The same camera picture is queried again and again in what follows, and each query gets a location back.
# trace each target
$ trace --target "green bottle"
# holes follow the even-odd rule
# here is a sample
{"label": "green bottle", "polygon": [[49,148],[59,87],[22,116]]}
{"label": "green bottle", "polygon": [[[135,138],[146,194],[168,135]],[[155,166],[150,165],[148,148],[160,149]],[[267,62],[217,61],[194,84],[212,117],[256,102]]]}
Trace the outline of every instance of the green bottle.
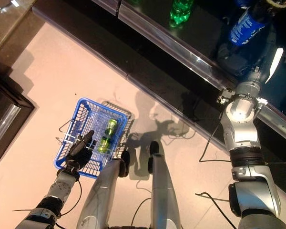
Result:
{"label": "green bottle", "polygon": [[194,0],[174,0],[171,9],[171,20],[173,20],[176,25],[185,22],[189,19],[191,14],[191,8]]}

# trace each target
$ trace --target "blue bottle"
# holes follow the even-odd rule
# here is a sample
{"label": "blue bottle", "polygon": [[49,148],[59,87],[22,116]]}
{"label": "blue bottle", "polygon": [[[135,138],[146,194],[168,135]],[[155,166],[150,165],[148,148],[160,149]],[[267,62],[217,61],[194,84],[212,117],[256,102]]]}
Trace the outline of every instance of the blue bottle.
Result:
{"label": "blue bottle", "polygon": [[229,41],[236,46],[247,44],[270,21],[270,7],[265,0],[259,0],[248,8],[232,27]]}
{"label": "blue bottle", "polygon": [[252,0],[234,0],[236,5],[240,8],[242,7],[249,7]]}

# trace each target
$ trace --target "basket handle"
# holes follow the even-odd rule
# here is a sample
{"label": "basket handle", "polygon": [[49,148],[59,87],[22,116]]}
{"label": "basket handle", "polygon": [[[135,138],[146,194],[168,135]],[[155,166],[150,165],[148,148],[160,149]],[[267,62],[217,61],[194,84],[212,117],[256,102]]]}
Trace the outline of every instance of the basket handle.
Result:
{"label": "basket handle", "polygon": [[62,131],[61,129],[65,126],[65,125],[67,125],[69,122],[73,122],[73,120],[72,119],[70,119],[68,122],[66,122],[64,125],[62,125],[61,127],[59,127],[59,131],[61,132],[61,133],[63,133],[63,134],[65,134],[66,136],[69,136],[69,137],[72,137],[72,138],[74,138],[74,139],[76,139],[76,137],[74,137],[73,135],[70,135],[70,134],[68,134],[67,132],[64,132],[64,131]]}
{"label": "basket handle", "polygon": [[66,139],[63,139],[61,137],[56,137],[56,140],[59,141],[60,143],[67,142],[67,143],[74,144],[74,142],[66,140]]}

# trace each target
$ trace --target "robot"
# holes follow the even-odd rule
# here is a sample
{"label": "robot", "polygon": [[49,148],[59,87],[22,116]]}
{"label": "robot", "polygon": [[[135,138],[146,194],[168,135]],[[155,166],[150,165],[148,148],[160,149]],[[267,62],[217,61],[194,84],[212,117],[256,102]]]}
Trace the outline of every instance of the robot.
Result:
{"label": "robot", "polygon": [[[269,54],[272,42],[256,62],[247,78],[234,90],[225,89],[218,98],[224,105],[221,124],[224,140],[230,153],[232,177],[229,186],[231,210],[241,217],[238,229],[286,229],[278,217],[281,204],[269,167],[261,153],[257,130],[253,120],[267,101],[258,97],[261,85],[269,77]],[[60,215],[79,170],[90,160],[94,131],[80,137],[65,158],[65,167],[57,173],[48,194],[16,229],[52,229]],[[115,185],[118,177],[128,174],[129,154],[108,162],[94,182],[80,214],[77,229],[108,229]],[[164,155],[159,153],[157,142],[151,142],[148,171],[153,174],[150,229],[181,229],[176,195]],[[111,227],[111,229],[136,227]]]}

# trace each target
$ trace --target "floor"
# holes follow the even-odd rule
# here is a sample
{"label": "floor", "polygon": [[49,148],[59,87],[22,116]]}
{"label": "floor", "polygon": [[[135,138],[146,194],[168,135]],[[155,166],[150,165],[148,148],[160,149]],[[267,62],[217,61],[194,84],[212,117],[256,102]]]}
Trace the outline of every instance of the floor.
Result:
{"label": "floor", "polygon": [[[128,138],[132,154],[130,174],[117,181],[109,224],[129,225],[138,205],[150,197],[152,177],[147,173],[146,148],[160,139],[177,195],[184,229],[230,228],[211,200],[195,193],[209,192],[228,199],[232,183],[229,163],[198,163],[206,144],[192,128],[179,120],[147,94],[126,81],[93,54],[45,24],[13,66],[11,78],[19,83],[36,109],[10,145],[0,162],[0,229],[14,228],[28,212],[15,209],[36,207],[55,180],[53,165],[59,149],[55,137],[63,137],[59,127],[68,121],[82,97],[99,103],[110,101],[132,112],[135,119]],[[207,159],[228,159],[210,145]],[[81,208],[94,179],[81,177],[82,198],[77,207],[58,220],[65,228],[75,228]],[[286,223],[286,194],[279,190],[281,219]],[[79,196],[76,184],[62,212]],[[237,225],[227,202],[218,202]],[[135,226],[150,225],[150,204],[145,202],[134,220]]]}

